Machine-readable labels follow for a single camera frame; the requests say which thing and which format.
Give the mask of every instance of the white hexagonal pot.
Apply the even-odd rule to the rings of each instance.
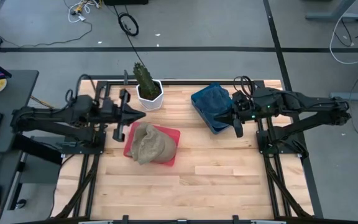
[[[156,99],[154,100],[147,100],[147,99],[143,99],[142,97],[140,97],[139,94],[139,87],[140,85],[136,86],[136,92],[137,92],[137,97],[141,103],[141,105],[146,109],[146,110],[157,110],[160,109],[162,106],[162,100],[164,97],[164,89],[162,88],[162,84],[160,80],[153,80],[155,83],[157,83],[161,89],[161,94],[156,97]]]

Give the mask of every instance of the wooden table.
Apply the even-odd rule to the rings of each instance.
[[[265,80],[265,86],[281,89],[280,80]],[[147,112],[140,120],[181,131],[173,167],[140,166],[124,157],[125,143],[112,139],[115,125],[109,125],[91,219],[120,220],[123,215],[131,220],[230,220],[233,215],[240,219],[273,218],[264,160],[255,136],[257,123],[244,124],[243,138],[236,138],[232,127],[214,135],[190,101],[191,94],[204,87],[165,85],[162,108]],[[119,102],[121,88],[132,95],[129,105],[144,111],[134,86],[114,86],[110,97]],[[234,92],[233,86],[223,88]],[[94,95],[89,81],[83,81],[80,94]],[[273,123],[284,126],[290,119],[279,116],[273,118]],[[82,158],[77,155],[62,167],[52,215],[62,210],[76,190]],[[307,212],[313,213],[300,159],[294,154],[282,154],[280,158],[288,190]],[[280,214],[284,215],[281,195],[275,189]]]

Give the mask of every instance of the white cable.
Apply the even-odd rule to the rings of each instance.
[[[332,50],[332,45],[333,45],[333,40],[334,40],[334,36],[335,36],[335,31],[336,31],[336,27],[338,26],[339,22],[341,21],[341,19],[344,17],[344,15],[347,13],[347,11],[349,10],[347,9],[346,12],[344,12],[344,14],[341,15],[341,17],[339,18],[339,20],[336,22],[335,28],[334,28],[334,32],[333,32],[333,36],[331,37],[331,41],[329,43],[329,51],[331,52],[331,55],[333,55],[333,57],[335,58],[335,60],[339,63],[342,63],[344,65],[353,65],[353,64],[357,64],[358,62],[343,62],[341,60],[339,60],[338,58],[335,57],[334,52]]]
[[[77,20],[75,20],[75,21],[72,21],[72,20],[70,19],[70,17],[71,17],[71,9],[73,9],[75,6],[77,6],[77,5],[79,5],[79,4],[82,4],[82,3],[83,3],[83,1],[81,0],[79,3],[77,3],[77,4],[75,4],[75,5],[72,5],[72,6],[68,9],[68,21],[69,21],[69,22],[71,22],[71,23],[76,23],[76,22],[80,22],[80,21],[81,21],[81,19],[77,19]],[[93,4],[92,2],[87,2],[87,3],[85,3],[85,5],[83,6],[83,8],[85,9],[85,12],[86,12],[87,14],[89,14],[89,13],[91,12],[91,9],[90,9],[89,6],[94,6],[94,4]]]

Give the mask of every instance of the burlap sack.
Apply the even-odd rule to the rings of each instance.
[[[176,148],[177,145],[170,136],[151,124],[142,123],[135,130],[128,156],[132,156],[140,165],[152,161],[167,162],[175,156]]]

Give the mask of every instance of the red plate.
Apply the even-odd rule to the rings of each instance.
[[[124,156],[126,156],[126,157],[132,158],[131,156],[127,156],[127,153],[131,150],[131,144],[132,144],[132,141],[134,140],[135,129],[139,125],[140,125],[139,122],[135,122],[131,126],[131,131],[129,131],[127,143],[125,144],[125,148],[124,148]],[[163,133],[167,134],[168,136],[170,136],[174,140],[175,144],[178,147],[178,143],[179,143],[179,139],[180,139],[180,131],[179,130],[171,129],[171,128],[164,128],[164,127],[160,127],[160,126],[156,126],[156,125],[153,125],[153,126],[155,128],[157,128],[158,130],[162,131]],[[164,164],[166,166],[173,166],[175,163],[175,157],[176,157],[176,155],[168,162],[152,162],[152,163]]]

